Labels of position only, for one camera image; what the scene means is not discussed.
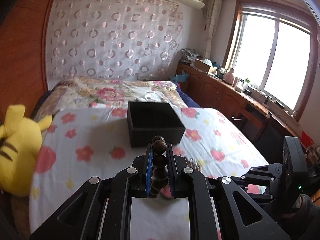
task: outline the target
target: window frame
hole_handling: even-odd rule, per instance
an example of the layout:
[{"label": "window frame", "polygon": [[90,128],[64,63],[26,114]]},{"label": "window frame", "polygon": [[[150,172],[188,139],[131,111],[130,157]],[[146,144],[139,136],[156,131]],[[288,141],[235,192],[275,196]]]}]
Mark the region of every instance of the window frame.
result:
[{"label": "window frame", "polygon": [[[231,28],[231,33],[230,33],[229,42],[227,45],[226,54],[225,54],[225,57],[224,57],[224,60],[222,63],[222,67],[224,67],[226,69],[228,69],[230,67],[234,67],[236,64],[235,59],[237,58],[237,56],[239,54],[240,47],[241,47],[241,44],[239,45],[239,42],[242,41],[242,35],[243,35],[244,25],[245,25],[247,15],[264,17],[262,15],[254,14],[255,9],[251,10],[251,11],[253,11],[252,14],[250,12],[249,13],[242,13],[244,4],[246,4],[246,5],[250,4],[250,5],[257,7],[257,8],[259,8],[259,6],[260,7],[267,6],[271,9],[275,9],[275,10],[284,10],[284,11],[286,11],[286,13],[290,14],[290,16],[302,19],[306,23],[305,25],[303,24],[301,28],[299,28],[295,22],[293,24],[290,24],[290,23],[286,22],[286,20],[283,21],[282,19],[277,18],[275,15],[272,15],[272,14],[270,15],[270,19],[275,21],[275,34],[274,34],[272,49],[270,51],[270,56],[269,56],[269,60],[267,63],[267,68],[266,68],[265,74],[263,76],[261,85],[257,86],[255,84],[253,84],[256,88],[258,88],[259,90],[261,89],[262,92],[266,93],[266,95],[271,96],[273,99],[275,99],[275,100],[279,101],[281,104],[283,104],[285,106],[285,110],[287,110],[290,115],[293,114],[293,111],[295,111],[296,115],[294,116],[294,119],[298,122],[299,119],[301,118],[302,113],[303,113],[303,111],[306,107],[306,104],[308,102],[308,99],[309,99],[309,96],[311,93],[311,89],[313,86],[315,74],[316,74],[317,59],[318,59],[318,53],[317,53],[318,52],[318,42],[317,42],[316,35],[317,35],[317,30],[318,30],[317,29],[318,24],[317,24],[316,20],[313,18],[313,16],[309,15],[306,12],[298,10],[296,8],[290,7],[288,5],[284,5],[284,4],[280,4],[280,3],[276,3],[276,2],[271,2],[271,1],[266,1],[266,0],[236,0],[234,21],[233,21],[233,25]],[[308,68],[307,68],[306,76],[305,76],[305,79],[303,82],[303,86],[302,86],[300,95],[298,97],[298,100],[297,100],[297,103],[296,103],[296,106],[294,109],[290,109],[281,100],[279,100],[278,98],[274,97],[273,95],[271,95],[270,93],[268,93],[267,91],[264,90],[264,87],[267,83],[267,80],[268,80],[268,77],[270,74],[270,70],[272,67],[273,60],[274,60],[275,52],[276,52],[276,43],[277,43],[277,38],[278,38],[280,22],[291,25],[292,27],[298,28],[298,29],[310,34],[310,53],[309,53]]]}]

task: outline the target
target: dark wooden bead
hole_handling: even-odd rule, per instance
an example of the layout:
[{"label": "dark wooden bead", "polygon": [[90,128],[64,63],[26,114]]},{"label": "dark wooden bead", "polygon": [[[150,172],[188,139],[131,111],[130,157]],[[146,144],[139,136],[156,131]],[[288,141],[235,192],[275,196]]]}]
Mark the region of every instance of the dark wooden bead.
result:
[{"label": "dark wooden bead", "polygon": [[152,195],[152,194],[150,194],[149,195],[149,198],[156,198],[158,195]]},{"label": "dark wooden bead", "polygon": [[167,178],[167,179],[164,179],[164,180],[160,180],[160,184],[161,184],[162,187],[167,186],[168,183],[169,183],[169,179],[168,179],[168,178]]},{"label": "dark wooden bead", "polygon": [[155,180],[152,182],[151,187],[153,187],[154,189],[157,189],[157,190],[161,190],[161,189],[163,188],[163,186],[162,186],[162,181],[163,181],[163,180],[157,180],[157,179],[155,179]]},{"label": "dark wooden bead", "polygon": [[154,176],[157,180],[164,180],[168,178],[168,172],[165,168],[156,168],[154,170]]},{"label": "dark wooden bead", "polygon": [[152,163],[156,168],[162,168],[167,165],[167,158],[162,154],[157,154],[153,157]]},{"label": "dark wooden bead", "polygon": [[152,194],[152,195],[158,195],[159,193],[160,193],[160,190],[151,187],[151,189],[150,189],[150,194]]},{"label": "dark wooden bead", "polygon": [[151,143],[154,143],[156,140],[162,140],[164,142],[164,138],[160,135],[156,135],[152,138]]},{"label": "dark wooden bead", "polygon": [[152,149],[156,154],[162,154],[167,149],[167,144],[162,140],[156,140],[152,144]]}]

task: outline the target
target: black tray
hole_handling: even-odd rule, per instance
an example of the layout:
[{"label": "black tray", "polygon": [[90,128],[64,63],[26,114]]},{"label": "black tray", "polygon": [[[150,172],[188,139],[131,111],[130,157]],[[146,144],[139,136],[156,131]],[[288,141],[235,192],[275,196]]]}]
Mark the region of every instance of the black tray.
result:
[{"label": "black tray", "polygon": [[186,129],[168,103],[129,102],[127,121],[131,147],[146,147],[156,135],[178,144]]}]

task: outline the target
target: window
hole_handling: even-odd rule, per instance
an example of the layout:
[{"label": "window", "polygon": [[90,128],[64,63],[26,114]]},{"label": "window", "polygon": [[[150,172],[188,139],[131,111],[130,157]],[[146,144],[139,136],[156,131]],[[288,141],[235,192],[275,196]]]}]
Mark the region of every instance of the window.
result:
[{"label": "window", "polygon": [[313,51],[317,51],[314,26],[303,13],[287,8],[246,2],[240,8],[240,23],[225,67],[234,68],[235,77],[248,78],[283,104],[289,114],[295,111],[301,116],[304,97],[312,87],[309,82],[314,79],[310,78],[314,74]]}]

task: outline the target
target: window pane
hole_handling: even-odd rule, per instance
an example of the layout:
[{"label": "window pane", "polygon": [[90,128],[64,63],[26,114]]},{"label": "window pane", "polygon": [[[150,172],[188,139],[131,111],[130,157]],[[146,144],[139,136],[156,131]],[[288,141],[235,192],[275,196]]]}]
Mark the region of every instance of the window pane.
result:
[{"label": "window pane", "polygon": [[306,76],[310,35],[280,23],[275,58],[265,91],[294,109]]},{"label": "window pane", "polygon": [[249,78],[260,86],[267,68],[275,33],[275,21],[263,17],[247,16],[242,44],[235,64],[235,77]]}]

